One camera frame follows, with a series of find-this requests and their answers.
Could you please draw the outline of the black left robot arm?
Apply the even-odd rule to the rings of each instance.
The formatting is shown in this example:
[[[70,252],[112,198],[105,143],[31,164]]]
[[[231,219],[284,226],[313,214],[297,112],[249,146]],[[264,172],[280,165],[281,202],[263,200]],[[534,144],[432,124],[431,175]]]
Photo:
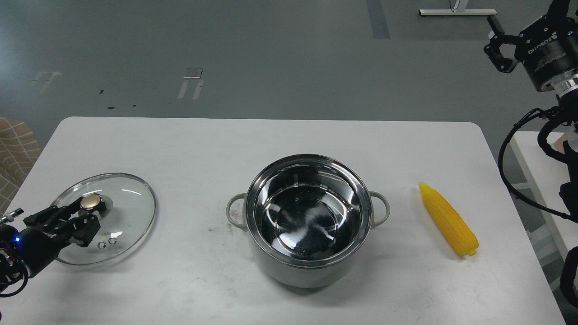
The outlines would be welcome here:
[[[99,198],[87,203],[80,197],[69,205],[51,205],[23,219],[25,229],[18,231],[9,223],[23,213],[17,209],[2,216],[0,227],[0,284],[1,290],[21,285],[4,298],[19,294],[29,279],[36,276],[58,258],[62,249],[75,244],[88,247],[101,225],[98,214],[107,212],[110,204]]]

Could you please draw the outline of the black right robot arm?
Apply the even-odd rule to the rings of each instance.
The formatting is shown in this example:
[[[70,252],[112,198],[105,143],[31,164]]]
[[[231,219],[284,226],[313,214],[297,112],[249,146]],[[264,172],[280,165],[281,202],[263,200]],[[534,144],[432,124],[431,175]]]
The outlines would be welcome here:
[[[484,52],[501,73],[521,64],[536,91],[551,91],[556,105],[535,108],[516,122],[498,153],[498,171],[508,191],[542,210],[555,244],[564,257],[559,289],[577,306],[577,235],[562,227],[577,222],[577,19],[569,16],[570,2],[554,0],[547,13],[516,34],[508,35],[495,16]],[[511,145],[521,159],[535,198],[520,193],[503,170],[504,152]]]

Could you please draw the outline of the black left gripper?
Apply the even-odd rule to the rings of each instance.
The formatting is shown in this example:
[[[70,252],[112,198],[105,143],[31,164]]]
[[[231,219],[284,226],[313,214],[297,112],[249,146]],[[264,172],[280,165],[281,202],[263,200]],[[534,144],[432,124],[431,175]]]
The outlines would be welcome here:
[[[26,228],[15,236],[18,259],[23,262],[28,276],[37,276],[70,244],[88,247],[93,241],[101,228],[99,218],[83,212],[80,202],[78,198],[68,205],[51,205],[23,219],[27,227],[58,227],[56,234]]]

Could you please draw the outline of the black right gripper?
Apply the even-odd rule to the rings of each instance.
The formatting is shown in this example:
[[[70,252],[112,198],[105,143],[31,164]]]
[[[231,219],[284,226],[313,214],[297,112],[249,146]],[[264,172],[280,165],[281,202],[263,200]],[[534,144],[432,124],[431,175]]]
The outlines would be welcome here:
[[[495,16],[486,18],[492,35],[484,53],[498,72],[510,73],[522,63],[536,91],[551,91],[555,79],[577,70],[577,21],[566,17],[569,0],[552,0],[541,16],[518,35],[508,35]],[[505,57],[501,46],[516,46],[515,58]]]

